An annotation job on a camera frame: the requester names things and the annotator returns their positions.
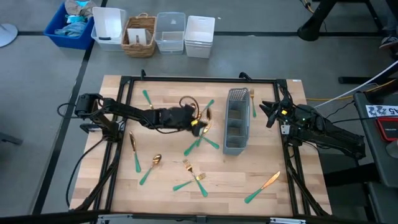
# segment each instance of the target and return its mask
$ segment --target shoe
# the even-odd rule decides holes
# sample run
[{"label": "shoe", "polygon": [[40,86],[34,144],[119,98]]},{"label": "shoe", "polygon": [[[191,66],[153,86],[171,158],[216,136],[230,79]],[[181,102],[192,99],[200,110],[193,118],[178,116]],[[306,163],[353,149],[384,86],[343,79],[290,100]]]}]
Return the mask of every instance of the shoe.
[{"label": "shoe", "polygon": [[379,49],[388,49],[394,45],[398,45],[398,37],[394,36],[394,35],[390,35],[388,37],[383,38]]}]

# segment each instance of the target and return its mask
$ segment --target gold knife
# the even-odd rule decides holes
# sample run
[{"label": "gold knife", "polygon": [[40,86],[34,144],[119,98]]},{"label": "gold knife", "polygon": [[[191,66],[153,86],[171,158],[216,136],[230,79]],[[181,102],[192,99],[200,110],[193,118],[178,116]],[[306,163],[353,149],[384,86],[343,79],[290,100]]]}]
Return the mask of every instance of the gold knife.
[{"label": "gold knife", "polygon": [[132,134],[131,131],[129,132],[129,135],[130,135],[132,151],[134,153],[134,159],[136,161],[136,172],[141,172],[141,166],[139,165],[138,157],[137,157],[136,140],[134,139],[134,135]]},{"label": "gold knife", "polygon": [[253,194],[247,196],[247,197],[244,199],[244,202],[245,202],[245,203],[251,202],[251,200],[253,200],[253,198],[254,198],[257,194],[259,194],[264,188],[266,188],[266,187],[270,186],[270,184],[274,183],[275,180],[278,179],[279,174],[280,174],[280,171],[278,171],[275,175],[273,175],[273,176],[272,176],[260,189],[256,190]]}]

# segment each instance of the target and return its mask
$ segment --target wooden table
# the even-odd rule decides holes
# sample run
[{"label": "wooden table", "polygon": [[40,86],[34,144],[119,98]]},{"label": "wooden table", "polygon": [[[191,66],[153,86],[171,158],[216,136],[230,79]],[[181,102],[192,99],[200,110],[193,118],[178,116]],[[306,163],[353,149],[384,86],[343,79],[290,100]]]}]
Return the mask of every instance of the wooden table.
[{"label": "wooden table", "polygon": [[[121,76],[106,75],[100,94],[116,98]],[[296,104],[305,104],[305,95],[300,80],[287,80],[289,91]],[[224,116],[226,97],[230,88],[255,89],[254,102],[257,117],[251,117],[250,138],[247,148],[239,156],[227,156],[222,153],[224,135]],[[142,127],[138,122],[128,121],[124,135],[124,144],[117,174],[112,201],[112,212],[128,213],[163,213],[163,214],[206,214],[206,215],[241,215],[241,216],[292,216],[289,190],[285,169],[282,143],[277,123],[266,128],[266,115],[258,104],[262,100],[274,101],[273,86],[254,83],[202,83],[202,82],[134,82],[131,106],[147,110],[149,105],[142,91],[147,90],[155,108],[178,106],[182,96],[190,95],[197,99],[203,108],[211,99],[215,103],[213,126],[207,138],[220,145],[213,148],[202,141],[190,155],[183,155],[195,140],[191,133],[160,134]],[[137,141],[137,154],[141,163],[141,173],[136,173],[134,156],[129,141],[128,131],[132,131]],[[101,132],[90,133],[86,149],[101,139]],[[100,176],[106,143],[101,143],[82,161],[71,208],[77,207],[96,185]],[[318,152],[310,146],[300,147],[303,173],[306,185],[325,211],[331,213],[325,181]],[[144,185],[139,181],[151,165],[152,158],[162,154],[160,165],[155,167]],[[206,172],[202,180],[208,196],[204,198],[197,184],[192,183],[176,192],[174,185],[182,184],[192,178],[183,166],[182,160],[188,159],[198,175]],[[244,198],[256,191],[277,171],[280,177],[264,189],[251,203],[244,203]],[[300,191],[296,187],[299,210],[302,213]]]}]

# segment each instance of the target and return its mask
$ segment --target gray utensil caddy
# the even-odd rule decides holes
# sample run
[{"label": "gray utensil caddy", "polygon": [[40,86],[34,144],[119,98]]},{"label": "gray utensil caddy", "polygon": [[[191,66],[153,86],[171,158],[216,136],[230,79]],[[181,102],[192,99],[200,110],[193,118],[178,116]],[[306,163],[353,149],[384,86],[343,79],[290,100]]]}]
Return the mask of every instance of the gray utensil caddy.
[{"label": "gray utensil caddy", "polygon": [[226,101],[223,154],[239,155],[249,139],[250,94],[247,88],[229,90]]}]

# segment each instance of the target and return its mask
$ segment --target gold fork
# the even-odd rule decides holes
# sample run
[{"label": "gold fork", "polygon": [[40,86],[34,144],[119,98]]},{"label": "gold fork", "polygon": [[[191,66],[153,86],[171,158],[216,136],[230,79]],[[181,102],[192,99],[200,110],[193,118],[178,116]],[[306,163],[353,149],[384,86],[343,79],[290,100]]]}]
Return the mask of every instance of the gold fork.
[{"label": "gold fork", "polygon": [[[197,176],[197,180],[203,180],[205,177],[206,177],[206,173],[199,174],[199,176]],[[187,182],[185,182],[185,183],[183,183],[183,184],[174,186],[174,187],[173,187],[173,190],[176,191],[176,190],[178,190],[178,189],[184,187],[185,185],[188,185],[188,184],[190,184],[190,183],[192,183],[192,182],[194,182],[194,181],[195,181],[195,179],[192,179],[192,180],[187,181]]]},{"label": "gold fork", "polygon": [[251,103],[252,103],[252,107],[253,107],[253,118],[255,118],[257,116],[256,114],[256,109],[254,108],[254,89],[250,89],[250,98],[251,98]]},{"label": "gold fork", "polygon": [[192,171],[191,163],[189,163],[189,161],[188,161],[187,159],[184,159],[182,162],[184,163],[185,168],[186,168],[189,172],[191,172],[193,178],[194,178],[195,181],[197,182],[197,184],[198,184],[198,186],[199,186],[199,188],[200,188],[201,194],[202,194],[204,197],[207,197],[207,195],[208,195],[208,194],[207,194],[207,191],[206,191],[205,188],[200,184],[199,180],[197,180],[197,177],[195,176],[195,174],[194,174],[193,171]]}]

